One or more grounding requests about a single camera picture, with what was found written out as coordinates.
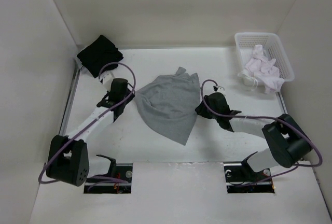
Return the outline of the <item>grey tank top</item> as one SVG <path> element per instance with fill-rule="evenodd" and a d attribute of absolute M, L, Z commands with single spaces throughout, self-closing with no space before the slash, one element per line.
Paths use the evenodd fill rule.
<path fill-rule="evenodd" d="M 200 80 L 179 67 L 173 75 L 160 75 L 136 91 L 134 101 L 146 125 L 158 134 L 186 145 L 200 104 Z"/>

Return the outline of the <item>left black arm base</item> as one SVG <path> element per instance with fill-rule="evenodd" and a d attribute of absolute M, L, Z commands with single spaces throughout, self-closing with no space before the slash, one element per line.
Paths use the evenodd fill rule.
<path fill-rule="evenodd" d="M 98 155 L 89 160 L 89 174 L 84 194 L 130 194 L 133 179 L 132 163 L 117 163 L 116 159 Z"/>

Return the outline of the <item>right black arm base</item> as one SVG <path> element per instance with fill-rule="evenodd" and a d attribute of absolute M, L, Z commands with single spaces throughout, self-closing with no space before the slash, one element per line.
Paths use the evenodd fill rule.
<path fill-rule="evenodd" d="M 224 163 L 226 189 L 228 193 L 275 193 L 270 169 L 254 172 L 245 158 L 241 162 Z"/>

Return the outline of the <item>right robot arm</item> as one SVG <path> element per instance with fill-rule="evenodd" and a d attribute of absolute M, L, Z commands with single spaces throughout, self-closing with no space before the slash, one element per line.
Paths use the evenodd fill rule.
<path fill-rule="evenodd" d="M 204 96 L 195 112 L 203 118 L 216 120 L 226 131 L 247 133 L 266 141 L 267 149 L 255 152 L 241 162 L 240 172 L 246 180 L 253 180 L 271 167 L 290 168 L 312 150 L 303 131 L 287 114 L 275 119 L 245 116 L 239 110 L 231 110 L 219 92 Z"/>

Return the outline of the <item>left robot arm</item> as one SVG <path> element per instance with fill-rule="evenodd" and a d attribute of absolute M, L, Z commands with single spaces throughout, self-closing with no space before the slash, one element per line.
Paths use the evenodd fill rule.
<path fill-rule="evenodd" d="M 116 78 L 110 90 L 97 103 L 93 113 L 75 130 L 56 135 L 50 145 L 45 174 L 52 181 L 81 186 L 88 179 L 120 182 L 116 177 L 116 160 L 106 155 L 89 155 L 99 134 L 114 123 L 134 98 L 128 81 Z"/>

